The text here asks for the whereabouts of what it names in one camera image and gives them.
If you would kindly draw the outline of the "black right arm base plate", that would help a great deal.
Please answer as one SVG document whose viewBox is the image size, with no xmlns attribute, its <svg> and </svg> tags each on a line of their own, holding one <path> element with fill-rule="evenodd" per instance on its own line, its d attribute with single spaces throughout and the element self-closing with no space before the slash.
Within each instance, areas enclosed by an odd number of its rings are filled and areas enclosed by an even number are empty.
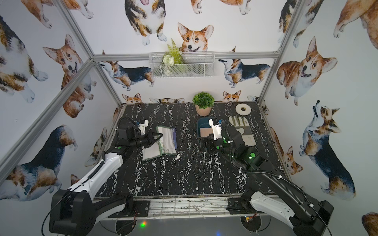
<svg viewBox="0 0 378 236">
<path fill-rule="evenodd" d="M 251 203 L 242 198 L 228 198 L 226 210 L 230 214 L 250 214 L 257 211 L 252 207 Z"/>
</svg>

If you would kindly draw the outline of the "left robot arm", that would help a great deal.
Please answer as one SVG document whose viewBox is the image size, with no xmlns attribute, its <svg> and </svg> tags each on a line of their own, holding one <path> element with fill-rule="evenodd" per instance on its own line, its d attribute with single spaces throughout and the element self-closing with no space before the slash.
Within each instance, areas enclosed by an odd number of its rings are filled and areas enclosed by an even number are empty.
<svg viewBox="0 0 378 236">
<path fill-rule="evenodd" d="M 98 202 L 94 202 L 94 197 L 123 165 L 128 150 L 150 148 L 163 137 L 162 133 L 146 131 L 148 124 L 148 120 L 136 123 L 129 117 L 119 119 L 115 136 L 109 149 L 103 152 L 103 159 L 69 189 L 54 194 L 51 210 L 45 217 L 49 221 L 50 233 L 86 236 L 97 223 L 115 213 L 124 211 L 127 215 L 137 215 L 129 193 L 116 193 Z"/>
</svg>

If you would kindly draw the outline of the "beige stationery paper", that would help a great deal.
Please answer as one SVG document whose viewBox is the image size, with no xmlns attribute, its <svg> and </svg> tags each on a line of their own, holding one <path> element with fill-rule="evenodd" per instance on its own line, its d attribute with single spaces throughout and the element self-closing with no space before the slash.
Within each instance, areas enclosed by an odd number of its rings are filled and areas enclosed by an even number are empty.
<svg viewBox="0 0 378 236">
<path fill-rule="evenodd" d="M 213 134 L 212 128 L 200 128 L 200 137 L 208 137 Z"/>
</svg>

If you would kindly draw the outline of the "teal plastic storage box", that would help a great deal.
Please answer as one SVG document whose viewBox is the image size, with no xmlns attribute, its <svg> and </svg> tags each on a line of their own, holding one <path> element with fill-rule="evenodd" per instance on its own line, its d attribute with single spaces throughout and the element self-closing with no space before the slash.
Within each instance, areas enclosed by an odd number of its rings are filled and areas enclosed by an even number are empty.
<svg viewBox="0 0 378 236">
<path fill-rule="evenodd" d="M 200 137 L 200 128 L 210 128 L 209 120 L 213 118 L 215 117 L 202 117 L 197 121 L 198 137 Z"/>
</svg>

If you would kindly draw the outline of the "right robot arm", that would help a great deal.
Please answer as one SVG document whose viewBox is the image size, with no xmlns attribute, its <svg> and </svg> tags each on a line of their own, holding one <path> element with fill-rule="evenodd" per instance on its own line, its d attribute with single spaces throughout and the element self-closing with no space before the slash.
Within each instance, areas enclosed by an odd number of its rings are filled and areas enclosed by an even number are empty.
<svg viewBox="0 0 378 236">
<path fill-rule="evenodd" d="M 242 196 L 244 209 L 253 208 L 285 223 L 297 236 L 322 236 L 334 207 L 318 201 L 285 178 L 257 148 L 245 144 L 242 134 L 225 120 L 209 120 L 213 133 L 200 137 L 200 149 L 218 153 L 238 171 L 260 178 L 279 197 L 272 199 L 259 191 Z"/>
</svg>

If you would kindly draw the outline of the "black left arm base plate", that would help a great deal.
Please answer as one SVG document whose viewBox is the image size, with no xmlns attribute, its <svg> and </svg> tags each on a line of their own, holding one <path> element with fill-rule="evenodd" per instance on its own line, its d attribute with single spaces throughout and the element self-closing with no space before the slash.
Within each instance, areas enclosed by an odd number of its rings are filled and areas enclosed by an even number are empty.
<svg viewBox="0 0 378 236">
<path fill-rule="evenodd" d="M 135 201 L 133 210 L 124 209 L 116 214 L 117 217 L 134 218 L 147 217 L 150 209 L 150 201 Z"/>
</svg>

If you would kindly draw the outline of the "blue bordered stationery paper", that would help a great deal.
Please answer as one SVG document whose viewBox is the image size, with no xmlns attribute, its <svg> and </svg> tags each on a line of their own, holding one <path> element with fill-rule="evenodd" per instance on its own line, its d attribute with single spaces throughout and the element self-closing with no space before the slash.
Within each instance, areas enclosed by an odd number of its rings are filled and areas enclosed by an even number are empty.
<svg viewBox="0 0 378 236">
<path fill-rule="evenodd" d="M 177 131 L 176 128 L 172 129 L 172 137 L 175 149 L 177 149 Z"/>
</svg>

